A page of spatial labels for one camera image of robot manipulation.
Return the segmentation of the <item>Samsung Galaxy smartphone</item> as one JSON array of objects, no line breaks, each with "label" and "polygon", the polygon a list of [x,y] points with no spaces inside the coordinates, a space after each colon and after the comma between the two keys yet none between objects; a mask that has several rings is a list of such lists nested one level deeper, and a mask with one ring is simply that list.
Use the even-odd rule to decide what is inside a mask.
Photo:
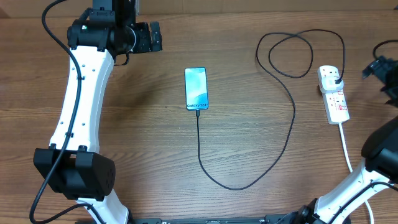
[{"label": "Samsung Galaxy smartphone", "polygon": [[208,109],[208,85],[205,67],[185,69],[185,96],[187,110]]}]

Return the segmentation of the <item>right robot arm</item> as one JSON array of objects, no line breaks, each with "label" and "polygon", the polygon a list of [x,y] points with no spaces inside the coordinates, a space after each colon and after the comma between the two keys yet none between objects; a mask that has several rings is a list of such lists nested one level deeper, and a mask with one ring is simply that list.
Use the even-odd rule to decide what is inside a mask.
[{"label": "right robot arm", "polygon": [[[397,61],[383,56],[363,70],[363,78],[377,77],[384,86],[382,92],[390,97],[388,105],[397,107]],[[384,189],[397,191],[397,116],[375,130],[364,143],[363,159],[353,169],[349,163],[342,124],[349,120],[342,88],[334,92],[321,90],[330,124],[340,130],[343,151],[350,174],[331,192],[315,198],[297,212],[292,212],[276,223],[349,223],[349,215],[369,198]]]}]

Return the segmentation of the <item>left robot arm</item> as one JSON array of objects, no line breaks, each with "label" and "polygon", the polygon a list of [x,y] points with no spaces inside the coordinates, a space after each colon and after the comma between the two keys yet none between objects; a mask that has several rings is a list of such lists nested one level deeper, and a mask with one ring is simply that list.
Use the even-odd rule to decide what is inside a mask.
[{"label": "left robot arm", "polygon": [[136,22],[135,0],[94,1],[67,30],[70,68],[62,112],[49,146],[34,165],[50,187],[83,207],[95,223],[132,223],[116,192],[116,166],[100,154],[99,125],[108,78],[118,55],[162,50],[158,22]]}]

